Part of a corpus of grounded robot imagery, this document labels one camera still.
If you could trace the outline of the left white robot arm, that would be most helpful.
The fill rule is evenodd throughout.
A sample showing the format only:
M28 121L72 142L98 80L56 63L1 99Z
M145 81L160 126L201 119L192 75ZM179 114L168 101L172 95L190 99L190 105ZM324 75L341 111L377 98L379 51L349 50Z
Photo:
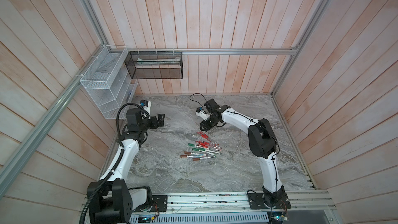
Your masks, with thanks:
M117 153L101 178L88 186L88 200L79 223L84 224L88 218L92 224L128 224L134 211L143 213L139 223L152 222L159 216L150 187L128 188L125 182L135 156L148 138L147 131L164 125L164 114L151 116L150 106L149 101L141 101L126 103L118 110L120 116L126 107L130 108L125 111L126 125L116 125Z

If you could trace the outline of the red gel pen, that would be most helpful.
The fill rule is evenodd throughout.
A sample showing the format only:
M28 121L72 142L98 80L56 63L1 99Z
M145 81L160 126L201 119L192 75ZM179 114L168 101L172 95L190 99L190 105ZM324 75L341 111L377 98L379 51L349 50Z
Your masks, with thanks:
M215 150L221 152L221 149L219 147L212 147L212 146L208 147L202 144L198 144L198 146L207 150Z
M208 143L208 142L205 142L205 141L196 141L196 143L201 144L203 146L219 147L218 144L212 144L212 143Z
M209 137L208 137L204 132L198 132L198 134L199 134L202 138L204 138L204 139L206 139L207 141L210 142Z
M212 145L212 144L208 144L206 142L199 142L197 141L196 144L200 147L203 148L208 148L208 149L215 149L215 150L221 150L221 147L217 146L217 145Z

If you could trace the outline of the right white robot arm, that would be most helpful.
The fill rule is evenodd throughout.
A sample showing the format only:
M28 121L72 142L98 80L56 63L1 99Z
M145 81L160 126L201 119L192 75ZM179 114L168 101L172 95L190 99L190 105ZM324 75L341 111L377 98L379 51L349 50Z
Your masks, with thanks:
M283 184L280 182L276 155L279 144L269 121L265 118L255 119L235 111L228 105L220 106L214 99L205 102L196 109L196 115L202 118L200 130L209 131L219 127L219 123L231 124L248 135L249 148L258 157L263 176L263 204L274 208L277 203L287 199Z

